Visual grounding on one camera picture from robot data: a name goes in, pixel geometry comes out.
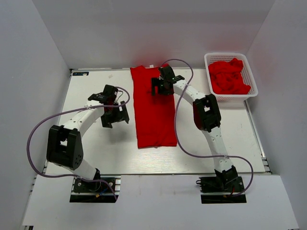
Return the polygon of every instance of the crumpled red cloth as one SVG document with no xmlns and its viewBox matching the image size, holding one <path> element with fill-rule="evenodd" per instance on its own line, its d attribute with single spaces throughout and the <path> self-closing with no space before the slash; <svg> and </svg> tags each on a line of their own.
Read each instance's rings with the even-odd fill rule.
<svg viewBox="0 0 307 230">
<path fill-rule="evenodd" d="M 158 68 L 130 68 L 138 148 L 176 146 L 173 95 L 152 96 L 151 79 L 160 75 Z"/>
<path fill-rule="evenodd" d="M 251 87 L 245 85 L 241 75 L 243 61 L 216 61 L 209 65 L 212 89 L 216 94 L 248 94 Z"/>
</svg>

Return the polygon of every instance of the white laundry basket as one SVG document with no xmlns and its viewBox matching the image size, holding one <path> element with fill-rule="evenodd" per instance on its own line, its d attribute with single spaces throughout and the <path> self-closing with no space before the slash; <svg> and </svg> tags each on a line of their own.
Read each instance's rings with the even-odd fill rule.
<svg viewBox="0 0 307 230">
<path fill-rule="evenodd" d="M 241 75 L 243 82 L 251 87 L 248 94 L 216 94 L 212 89 L 211 79 L 209 75 L 208 66 L 216 61 L 231 61 L 232 59 L 238 59 L 243 61 L 243 69 Z M 210 91 L 216 96 L 217 101 L 220 102 L 242 102 L 249 97 L 255 97 L 258 95 L 258 89 L 254 80 L 254 76 L 248 64 L 248 60 L 245 55 L 239 53 L 208 53 L 205 55 L 205 65 L 207 71 L 207 78 L 209 82 Z"/>
</svg>

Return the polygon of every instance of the white tabletop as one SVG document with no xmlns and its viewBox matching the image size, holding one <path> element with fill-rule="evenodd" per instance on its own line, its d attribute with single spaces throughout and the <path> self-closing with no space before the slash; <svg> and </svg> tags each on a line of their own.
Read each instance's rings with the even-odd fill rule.
<svg viewBox="0 0 307 230">
<path fill-rule="evenodd" d="M 176 75 L 189 79 L 190 70 L 174 69 Z M 131 95 L 127 104 L 129 124 L 114 123 L 113 129 L 103 128 L 100 119 L 96 121 L 82 138 L 84 158 L 98 168 L 101 174 L 165 174 L 165 173 L 214 173 L 212 159 L 197 159 L 183 153 L 177 147 L 137 148 L 133 109 L 133 82 L 129 69 L 90 71 L 88 76 L 72 76 L 63 111 L 83 107 L 93 93 L 102 92 L 106 84 L 121 86 Z M 205 69 L 195 69 L 191 85 L 209 94 Z M 255 172 L 264 172 L 261 151 L 255 139 L 247 111 L 243 103 L 237 108 L 220 106 L 221 130 L 229 155 L 248 159 Z M 74 114 L 63 115 L 60 124 Z M 177 130 L 180 142 L 189 152 L 211 155 L 208 143 L 193 121 L 193 110 L 189 103 L 182 101 L 177 116 Z M 249 166 L 240 159 L 232 159 L 239 173 L 250 172 Z M 69 173 L 64 168 L 48 164 L 48 174 Z"/>
</svg>

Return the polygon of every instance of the gray wall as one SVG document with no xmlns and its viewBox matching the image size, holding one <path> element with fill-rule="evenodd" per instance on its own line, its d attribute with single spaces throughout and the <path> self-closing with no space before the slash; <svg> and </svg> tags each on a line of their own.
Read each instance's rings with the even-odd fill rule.
<svg viewBox="0 0 307 230">
<path fill-rule="evenodd" d="M 22 221 L 35 173 L 26 140 L 35 124 L 61 109 L 69 70 L 30 0 L 0 0 L 0 229 Z M 32 157 L 46 159 L 48 127 L 35 135 Z"/>
<path fill-rule="evenodd" d="M 33 0 L 64 60 L 123 68 L 246 53 L 274 0 Z"/>
<path fill-rule="evenodd" d="M 248 51 L 259 94 L 249 101 L 264 151 L 307 230 L 307 1 L 277 0 Z"/>
</svg>

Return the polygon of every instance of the red cloth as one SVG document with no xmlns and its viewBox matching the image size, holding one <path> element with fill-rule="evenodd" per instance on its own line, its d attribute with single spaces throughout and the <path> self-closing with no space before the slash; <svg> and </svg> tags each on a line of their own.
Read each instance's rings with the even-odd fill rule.
<svg viewBox="0 0 307 230">
<path fill-rule="evenodd" d="M 158 68 L 130 68 L 133 79 L 134 116 L 138 148 L 176 146 L 173 95 L 152 96 L 151 78 L 160 75 Z"/>
<path fill-rule="evenodd" d="M 209 65 L 212 89 L 216 94 L 248 94 L 249 85 L 243 83 L 243 62 L 234 58 L 230 62 L 216 61 Z"/>
</svg>

